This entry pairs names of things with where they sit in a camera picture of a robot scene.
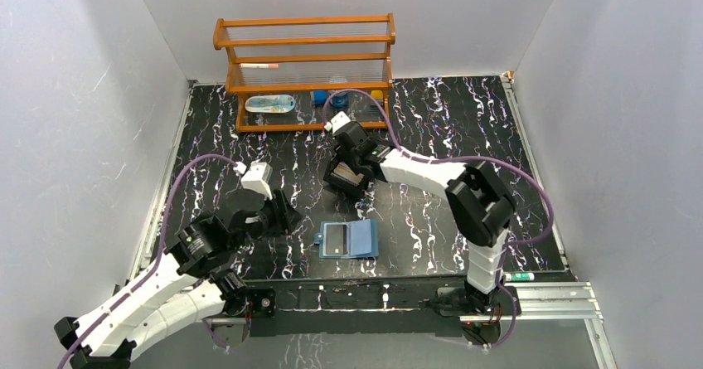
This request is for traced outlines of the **black card tray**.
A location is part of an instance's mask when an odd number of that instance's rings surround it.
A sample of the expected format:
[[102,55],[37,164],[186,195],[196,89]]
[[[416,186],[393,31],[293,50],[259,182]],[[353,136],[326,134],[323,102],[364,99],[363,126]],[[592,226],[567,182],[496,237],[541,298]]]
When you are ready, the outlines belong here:
[[358,201],[376,176],[370,161],[371,152],[346,149],[340,144],[335,145],[332,151],[333,156],[325,169],[323,181],[331,191]]

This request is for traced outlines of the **blue card holder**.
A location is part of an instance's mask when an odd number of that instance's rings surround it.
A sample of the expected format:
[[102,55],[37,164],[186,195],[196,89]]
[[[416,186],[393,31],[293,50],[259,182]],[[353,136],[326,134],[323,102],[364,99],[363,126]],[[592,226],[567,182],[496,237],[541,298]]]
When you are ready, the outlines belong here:
[[[347,225],[348,253],[342,257],[324,257],[322,233],[328,223]],[[324,221],[319,232],[314,236],[314,244],[318,246],[318,254],[322,259],[370,259],[379,256],[378,221],[365,219],[357,221]]]

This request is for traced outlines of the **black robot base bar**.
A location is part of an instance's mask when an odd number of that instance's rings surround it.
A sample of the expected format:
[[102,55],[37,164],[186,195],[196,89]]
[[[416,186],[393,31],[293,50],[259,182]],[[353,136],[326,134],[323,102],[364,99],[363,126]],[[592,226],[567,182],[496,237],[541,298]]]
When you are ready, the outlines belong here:
[[270,300],[256,314],[256,337],[303,333],[477,335],[496,341],[511,317],[509,297],[480,298],[462,274],[351,279],[251,280]]

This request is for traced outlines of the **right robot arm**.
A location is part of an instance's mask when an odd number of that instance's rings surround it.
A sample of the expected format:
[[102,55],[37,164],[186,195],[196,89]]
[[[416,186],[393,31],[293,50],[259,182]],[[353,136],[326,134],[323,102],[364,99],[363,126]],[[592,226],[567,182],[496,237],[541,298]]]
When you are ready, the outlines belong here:
[[367,133],[356,121],[331,120],[324,128],[335,139],[325,180],[343,194],[361,197],[373,181],[405,184],[444,199],[468,242],[465,281],[468,306],[490,313],[500,302],[502,256],[516,203],[485,161],[441,163],[412,158]]

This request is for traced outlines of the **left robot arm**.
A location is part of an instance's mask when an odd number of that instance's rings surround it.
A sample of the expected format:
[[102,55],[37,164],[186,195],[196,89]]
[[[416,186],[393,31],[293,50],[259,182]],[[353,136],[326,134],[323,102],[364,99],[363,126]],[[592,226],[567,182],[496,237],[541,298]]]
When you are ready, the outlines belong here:
[[205,212],[165,239],[164,251],[141,274],[78,318],[54,326],[66,357],[60,367],[128,368],[164,338],[214,315],[238,317],[271,307],[272,289],[250,288],[232,268],[248,243],[292,233],[302,219],[284,192],[235,193],[228,216]]

